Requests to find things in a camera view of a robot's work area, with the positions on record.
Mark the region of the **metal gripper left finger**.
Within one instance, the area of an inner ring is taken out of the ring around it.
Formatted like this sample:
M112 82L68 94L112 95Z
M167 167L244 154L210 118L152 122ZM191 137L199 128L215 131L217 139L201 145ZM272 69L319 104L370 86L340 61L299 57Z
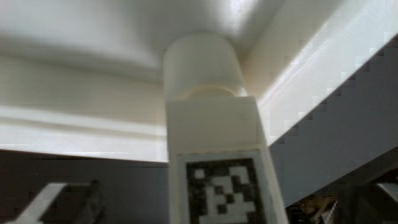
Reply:
M48 183L11 224L104 224L105 199L98 181Z

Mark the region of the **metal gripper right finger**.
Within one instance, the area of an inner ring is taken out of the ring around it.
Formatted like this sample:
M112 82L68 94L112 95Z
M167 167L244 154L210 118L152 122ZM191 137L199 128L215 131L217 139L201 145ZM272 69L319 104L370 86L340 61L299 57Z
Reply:
M397 183L379 183L377 188L381 191L379 201L382 203L398 204L398 184Z

